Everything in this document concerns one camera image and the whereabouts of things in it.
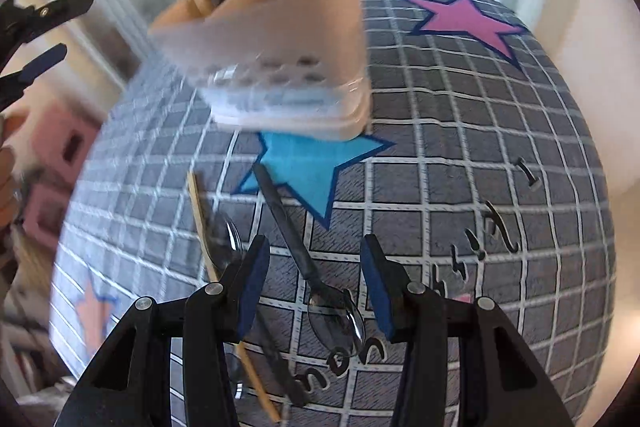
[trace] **table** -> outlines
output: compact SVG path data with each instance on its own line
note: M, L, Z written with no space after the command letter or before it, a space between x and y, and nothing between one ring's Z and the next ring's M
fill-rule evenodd
M495 2L485 13L519 23ZM552 375L572 417L584 408L606 348L612 311L614 242L606 182L587 125L536 39L506 37L522 70L464 36L409 36L424 13L404 0L364 0L373 112L368 132L395 145L341 172L329 230L286 200L326 281L358 296L367 331L375 326L358 267L363 233L406 265L412 279L446 284L450 298L494 298ZM265 234L271 264L260 307L291 369L323 370L305 409L291 408L271 378L252 330L247 347L268 393L290 425L387 425L404 347L386 358L351 360L335 378L303 304L305 287L262 200L233 194L261 152L256 134L217 129L209 108L156 57L145 63L111 111L76 185L56 258L50 336L75 375L88 362L74 303L89 280L116 298L108 330L138 296L190 295L206 283L186 189L202 174L206 203L224 210L243 241ZM532 190L530 175L542 186ZM518 253L484 233L489 200ZM465 229L486 257L471 250ZM450 245L468 280L452 270ZM172 347L172 415L184 424L181 346ZM447 424L456 416L460 366L450 342ZM240 420L268 420L249 390Z

